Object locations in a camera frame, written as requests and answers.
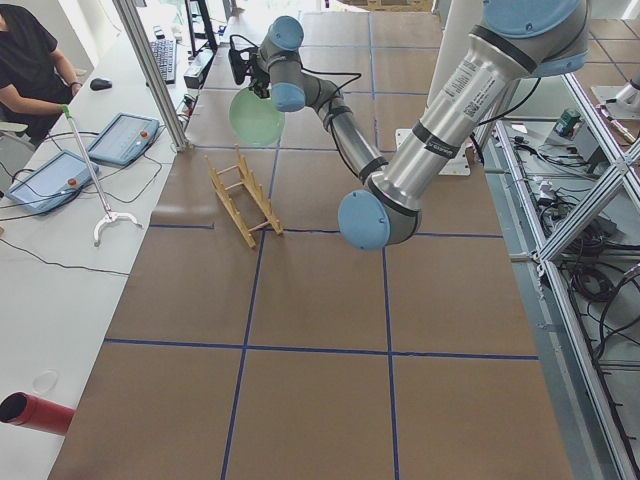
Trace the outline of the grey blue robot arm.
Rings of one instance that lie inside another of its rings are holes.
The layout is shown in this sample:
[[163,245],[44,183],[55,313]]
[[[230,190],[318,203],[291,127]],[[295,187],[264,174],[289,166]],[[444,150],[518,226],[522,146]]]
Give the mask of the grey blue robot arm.
[[251,90],[279,112],[315,111],[363,185],[340,203],[340,232],[356,248],[378,250],[415,234],[426,188],[513,81],[584,65],[590,19],[587,1],[484,2],[466,55],[391,160],[364,138],[339,87],[304,72],[298,20],[277,18],[234,76],[249,76]]

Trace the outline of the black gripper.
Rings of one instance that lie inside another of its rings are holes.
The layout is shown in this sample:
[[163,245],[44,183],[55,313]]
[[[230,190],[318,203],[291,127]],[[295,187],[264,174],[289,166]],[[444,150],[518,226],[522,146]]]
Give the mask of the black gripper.
[[248,73],[250,76],[249,90],[260,99],[270,98],[270,76],[260,66],[258,53],[251,53],[249,57]]

